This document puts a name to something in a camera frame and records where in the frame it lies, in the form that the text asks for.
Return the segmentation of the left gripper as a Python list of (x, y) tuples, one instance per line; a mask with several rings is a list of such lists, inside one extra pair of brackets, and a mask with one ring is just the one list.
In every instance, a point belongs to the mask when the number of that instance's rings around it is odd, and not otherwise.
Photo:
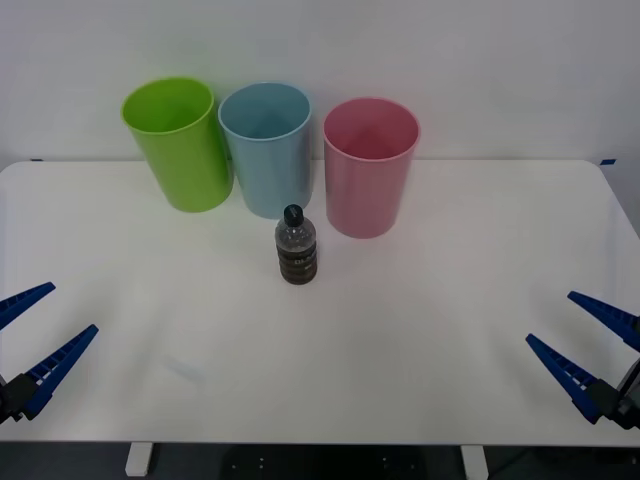
[[(47, 282), (0, 301), (0, 330), (56, 289)], [(99, 332), (89, 325), (77, 336), (28, 371), (11, 381), (1, 378), (1, 422), (33, 420), (53, 397), (54, 391)]]

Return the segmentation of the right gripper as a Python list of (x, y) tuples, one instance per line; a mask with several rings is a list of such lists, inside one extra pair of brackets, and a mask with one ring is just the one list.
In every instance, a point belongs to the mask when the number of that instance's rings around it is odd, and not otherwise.
[[(567, 298), (600, 321), (632, 349), (640, 351), (638, 316), (576, 291), (571, 291)], [(625, 430), (639, 428), (640, 360), (625, 374), (618, 391), (559, 354), (535, 335), (528, 334), (526, 342), (588, 422), (596, 424), (601, 417), (610, 418), (615, 415), (618, 407), (621, 427)]]

